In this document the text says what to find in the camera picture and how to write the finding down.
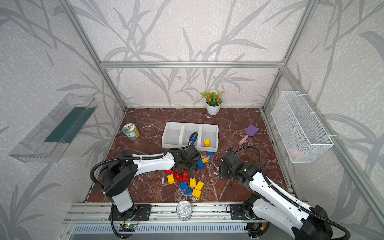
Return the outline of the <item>narrow red lego brick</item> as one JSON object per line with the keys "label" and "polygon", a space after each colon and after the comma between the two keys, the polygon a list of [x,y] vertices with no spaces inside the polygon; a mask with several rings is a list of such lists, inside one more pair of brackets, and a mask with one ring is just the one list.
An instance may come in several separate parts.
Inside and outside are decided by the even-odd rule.
{"label": "narrow red lego brick", "polygon": [[185,182],[187,182],[187,181],[188,181],[188,174],[187,174],[186,171],[183,172],[182,176],[183,176],[183,180],[184,180]]}

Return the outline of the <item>blue sloped lego brick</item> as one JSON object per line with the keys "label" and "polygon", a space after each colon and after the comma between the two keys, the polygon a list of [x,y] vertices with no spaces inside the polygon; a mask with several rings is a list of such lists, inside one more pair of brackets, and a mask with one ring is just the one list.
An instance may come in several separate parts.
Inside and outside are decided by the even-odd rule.
{"label": "blue sloped lego brick", "polygon": [[197,166],[198,166],[198,168],[199,168],[200,170],[202,170],[202,169],[205,167],[204,162],[203,162],[202,160],[200,160],[200,161],[197,162]]}

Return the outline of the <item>long red lego brick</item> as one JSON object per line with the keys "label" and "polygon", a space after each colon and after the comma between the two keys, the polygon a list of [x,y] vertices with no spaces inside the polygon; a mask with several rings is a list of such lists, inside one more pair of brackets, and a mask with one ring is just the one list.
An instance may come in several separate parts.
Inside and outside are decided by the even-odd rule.
{"label": "long red lego brick", "polygon": [[174,176],[174,178],[176,179],[176,181],[177,181],[178,183],[181,183],[181,182],[184,181],[182,175],[180,175],[179,173],[173,172],[173,176]]}

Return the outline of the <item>yellow lego brick bottom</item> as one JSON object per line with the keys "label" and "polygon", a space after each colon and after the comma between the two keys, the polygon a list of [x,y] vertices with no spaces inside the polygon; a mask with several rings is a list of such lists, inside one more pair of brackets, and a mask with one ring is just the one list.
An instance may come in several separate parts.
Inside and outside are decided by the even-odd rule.
{"label": "yellow lego brick bottom", "polygon": [[196,199],[199,199],[201,197],[202,192],[197,189],[193,189],[192,196]]}

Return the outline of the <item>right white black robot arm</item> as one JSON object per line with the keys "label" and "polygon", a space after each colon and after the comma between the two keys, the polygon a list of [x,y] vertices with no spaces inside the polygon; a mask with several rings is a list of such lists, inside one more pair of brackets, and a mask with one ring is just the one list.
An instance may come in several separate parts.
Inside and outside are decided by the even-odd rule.
{"label": "right white black robot arm", "polygon": [[295,240],[332,240],[333,228],[344,233],[340,237],[342,240],[350,239],[350,231],[331,221],[321,206],[311,207],[270,180],[264,171],[261,153],[258,167],[251,162],[241,161],[237,153],[229,149],[221,156],[220,176],[244,184],[254,191],[244,207],[250,219],[264,219]]}

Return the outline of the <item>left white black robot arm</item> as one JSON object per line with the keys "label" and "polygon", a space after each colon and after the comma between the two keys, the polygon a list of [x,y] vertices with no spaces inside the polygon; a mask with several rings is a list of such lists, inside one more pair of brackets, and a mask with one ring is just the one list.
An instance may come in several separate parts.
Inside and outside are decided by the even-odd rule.
{"label": "left white black robot arm", "polygon": [[160,170],[191,172],[201,154],[193,144],[169,148],[158,155],[131,155],[123,151],[115,158],[102,161],[90,170],[90,179],[103,190],[121,214],[134,213],[136,206],[128,191],[134,177]]}

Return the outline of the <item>blue lego brick near bin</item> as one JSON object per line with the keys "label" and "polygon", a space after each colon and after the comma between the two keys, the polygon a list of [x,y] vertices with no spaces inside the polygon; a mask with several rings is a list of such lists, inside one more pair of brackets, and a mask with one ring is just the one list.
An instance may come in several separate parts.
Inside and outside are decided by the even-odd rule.
{"label": "blue lego brick near bin", "polygon": [[192,135],[191,144],[193,144],[196,141],[196,137],[197,137],[197,135]]}

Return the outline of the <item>blue lego brick lower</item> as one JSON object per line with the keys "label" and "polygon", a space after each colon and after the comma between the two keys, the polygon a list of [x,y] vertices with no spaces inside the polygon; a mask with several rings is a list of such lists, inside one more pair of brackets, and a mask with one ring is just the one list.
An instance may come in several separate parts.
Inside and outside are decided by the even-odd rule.
{"label": "blue lego brick lower", "polygon": [[179,188],[180,188],[181,191],[184,190],[184,189],[186,189],[186,188],[188,187],[188,185],[187,185],[186,182],[181,182],[181,183],[179,183],[178,186],[179,186]]}

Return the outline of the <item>yellow long lego brick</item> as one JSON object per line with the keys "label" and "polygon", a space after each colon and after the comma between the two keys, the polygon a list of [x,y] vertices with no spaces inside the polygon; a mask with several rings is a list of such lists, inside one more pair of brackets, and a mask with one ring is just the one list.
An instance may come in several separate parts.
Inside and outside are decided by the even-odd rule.
{"label": "yellow long lego brick", "polygon": [[204,186],[204,183],[202,181],[199,181],[197,185],[195,186],[195,189],[198,191],[201,191]]}

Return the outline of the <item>purple toy shovel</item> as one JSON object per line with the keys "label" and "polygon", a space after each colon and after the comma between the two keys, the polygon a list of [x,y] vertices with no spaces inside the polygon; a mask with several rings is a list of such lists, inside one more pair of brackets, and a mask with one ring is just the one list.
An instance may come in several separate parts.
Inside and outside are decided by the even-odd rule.
{"label": "purple toy shovel", "polygon": [[246,129],[246,135],[239,141],[239,146],[242,146],[248,137],[253,137],[259,129],[253,125],[249,125]]}

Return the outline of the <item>silver round knob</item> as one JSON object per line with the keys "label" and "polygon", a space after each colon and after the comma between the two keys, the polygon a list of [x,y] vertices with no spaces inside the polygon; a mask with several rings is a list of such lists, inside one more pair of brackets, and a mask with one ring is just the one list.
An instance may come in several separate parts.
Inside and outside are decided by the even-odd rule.
{"label": "silver round knob", "polygon": [[177,205],[176,213],[180,220],[187,221],[192,216],[192,205],[188,201],[181,201]]}

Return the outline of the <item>green label tin can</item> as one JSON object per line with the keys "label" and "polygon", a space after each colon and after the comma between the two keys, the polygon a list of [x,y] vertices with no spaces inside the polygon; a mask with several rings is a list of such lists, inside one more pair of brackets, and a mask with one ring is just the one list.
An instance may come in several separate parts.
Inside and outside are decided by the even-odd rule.
{"label": "green label tin can", "polygon": [[130,140],[135,140],[139,136],[139,131],[136,125],[133,123],[128,123],[124,125],[122,131]]}

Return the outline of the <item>potted green plant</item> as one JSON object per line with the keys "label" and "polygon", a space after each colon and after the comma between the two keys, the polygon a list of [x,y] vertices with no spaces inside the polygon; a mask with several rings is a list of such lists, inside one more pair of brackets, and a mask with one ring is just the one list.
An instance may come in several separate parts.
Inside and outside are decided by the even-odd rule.
{"label": "potted green plant", "polygon": [[209,115],[215,116],[219,113],[222,105],[222,95],[224,91],[211,89],[201,92],[201,97],[205,100],[207,112]]}

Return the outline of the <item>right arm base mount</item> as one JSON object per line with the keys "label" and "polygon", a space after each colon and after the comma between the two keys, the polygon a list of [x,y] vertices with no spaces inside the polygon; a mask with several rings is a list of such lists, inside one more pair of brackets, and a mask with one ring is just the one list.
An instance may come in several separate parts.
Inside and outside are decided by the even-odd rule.
{"label": "right arm base mount", "polygon": [[232,221],[260,221],[267,222],[265,219],[249,215],[245,210],[243,204],[229,204],[226,206],[226,212],[230,214]]}

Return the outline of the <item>aluminium front rail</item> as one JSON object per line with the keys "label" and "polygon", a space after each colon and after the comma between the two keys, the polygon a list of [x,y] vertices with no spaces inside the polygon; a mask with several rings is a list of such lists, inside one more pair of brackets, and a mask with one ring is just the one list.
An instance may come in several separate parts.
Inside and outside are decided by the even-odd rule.
{"label": "aluminium front rail", "polygon": [[[67,213],[64,223],[109,223],[111,214],[110,203],[73,204]],[[113,210],[115,223],[193,223],[213,222],[252,222],[262,221],[257,217],[245,213],[243,204],[228,202],[193,202],[181,207],[178,203],[139,203],[133,215],[121,214]]]}

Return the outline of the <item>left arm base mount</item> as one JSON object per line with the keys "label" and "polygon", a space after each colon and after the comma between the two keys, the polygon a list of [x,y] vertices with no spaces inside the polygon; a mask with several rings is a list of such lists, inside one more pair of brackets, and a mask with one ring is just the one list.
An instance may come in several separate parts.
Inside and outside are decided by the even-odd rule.
{"label": "left arm base mount", "polygon": [[148,221],[151,214],[151,204],[133,205],[127,211],[120,213],[117,206],[113,204],[109,215],[109,221]]}

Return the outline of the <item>clear plastic wall shelf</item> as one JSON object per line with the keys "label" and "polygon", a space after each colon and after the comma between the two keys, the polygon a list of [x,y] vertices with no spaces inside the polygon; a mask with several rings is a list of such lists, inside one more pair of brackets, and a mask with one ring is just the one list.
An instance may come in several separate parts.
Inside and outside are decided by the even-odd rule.
{"label": "clear plastic wall shelf", "polygon": [[9,155],[24,163],[56,163],[94,113],[94,97],[67,94]]}

